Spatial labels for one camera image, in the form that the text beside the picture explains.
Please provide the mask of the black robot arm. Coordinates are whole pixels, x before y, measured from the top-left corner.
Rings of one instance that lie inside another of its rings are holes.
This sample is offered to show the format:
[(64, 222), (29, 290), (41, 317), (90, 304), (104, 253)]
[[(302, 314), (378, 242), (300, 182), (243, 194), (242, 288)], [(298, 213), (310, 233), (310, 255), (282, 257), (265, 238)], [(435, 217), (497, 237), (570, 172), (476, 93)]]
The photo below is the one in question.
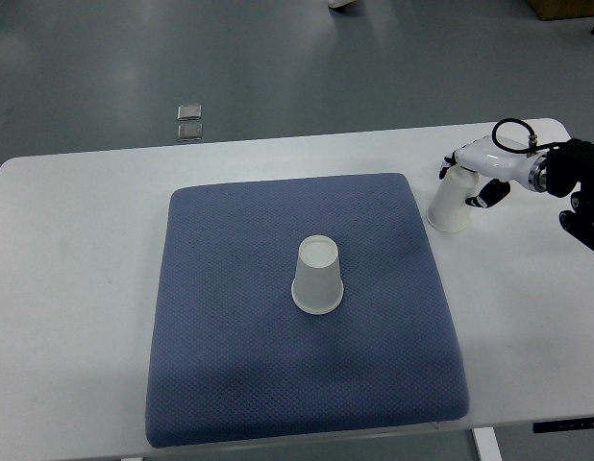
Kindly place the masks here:
[[(516, 124), (528, 132), (528, 146), (511, 148), (498, 139), (498, 130), (505, 124)], [(541, 155), (529, 174), (529, 182), (537, 192), (556, 198), (570, 198), (569, 210), (559, 214), (561, 227), (594, 252), (594, 143), (571, 138), (564, 142), (539, 144), (537, 135), (527, 122), (505, 118), (491, 132), (497, 148), (515, 155)]]

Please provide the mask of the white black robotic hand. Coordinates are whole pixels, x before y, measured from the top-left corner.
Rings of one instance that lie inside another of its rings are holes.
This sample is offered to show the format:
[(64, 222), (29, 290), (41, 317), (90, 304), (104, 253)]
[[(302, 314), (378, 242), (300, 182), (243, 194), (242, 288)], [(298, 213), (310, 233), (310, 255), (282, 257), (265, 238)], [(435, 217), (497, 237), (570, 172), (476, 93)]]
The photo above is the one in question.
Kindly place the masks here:
[(443, 180), (455, 166), (490, 178), (477, 195), (464, 200), (468, 206), (497, 205), (510, 193), (511, 182), (532, 192), (546, 191), (546, 154), (508, 138), (495, 141), (488, 135), (456, 149), (443, 159), (439, 178)]

